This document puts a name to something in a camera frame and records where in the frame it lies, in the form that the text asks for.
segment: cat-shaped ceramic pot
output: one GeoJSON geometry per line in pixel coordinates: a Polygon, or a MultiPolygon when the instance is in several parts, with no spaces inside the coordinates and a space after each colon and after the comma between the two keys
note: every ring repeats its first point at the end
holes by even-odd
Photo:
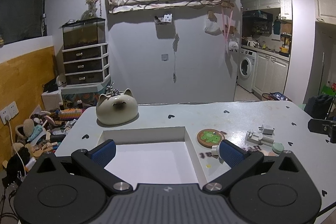
{"type": "Polygon", "coordinates": [[[116,96],[101,94],[96,106],[96,114],[103,124],[120,124],[137,116],[138,104],[129,89],[116,96]]]}

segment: green cartoon character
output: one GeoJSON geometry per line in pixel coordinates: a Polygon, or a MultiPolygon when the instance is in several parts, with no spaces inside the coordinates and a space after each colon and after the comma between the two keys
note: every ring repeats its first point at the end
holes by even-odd
{"type": "Polygon", "coordinates": [[[214,132],[203,131],[203,136],[201,137],[201,140],[206,140],[205,142],[207,143],[219,143],[219,141],[221,140],[221,136],[215,135],[214,132]]]}

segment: blue gripper pad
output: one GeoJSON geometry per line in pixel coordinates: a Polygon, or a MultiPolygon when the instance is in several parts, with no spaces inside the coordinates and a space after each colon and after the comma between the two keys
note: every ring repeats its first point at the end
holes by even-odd
{"type": "Polygon", "coordinates": [[[116,155],[114,140],[107,140],[87,153],[88,157],[101,167],[105,167],[116,155]]]}
{"type": "Polygon", "coordinates": [[[219,144],[219,156],[232,168],[248,157],[248,153],[228,140],[219,144]]]}

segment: ribbed gray panel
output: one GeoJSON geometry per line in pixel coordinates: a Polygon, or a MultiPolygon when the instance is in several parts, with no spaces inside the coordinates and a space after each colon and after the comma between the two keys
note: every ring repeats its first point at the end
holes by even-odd
{"type": "Polygon", "coordinates": [[[112,198],[93,224],[243,224],[222,196],[203,193],[198,184],[140,184],[112,198]]]}

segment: yellow wall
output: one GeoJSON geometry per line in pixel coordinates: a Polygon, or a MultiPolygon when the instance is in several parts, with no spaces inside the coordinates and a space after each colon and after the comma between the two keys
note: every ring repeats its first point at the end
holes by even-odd
{"type": "MultiPolygon", "coordinates": [[[[19,110],[18,115],[10,121],[13,140],[15,127],[23,124],[37,105],[43,108],[42,85],[55,78],[54,60],[54,47],[47,47],[0,64],[0,110],[13,101],[19,110]]],[[[2,162],[10,157],[9,128],[0,122],[0,170],[2,162]]]]}

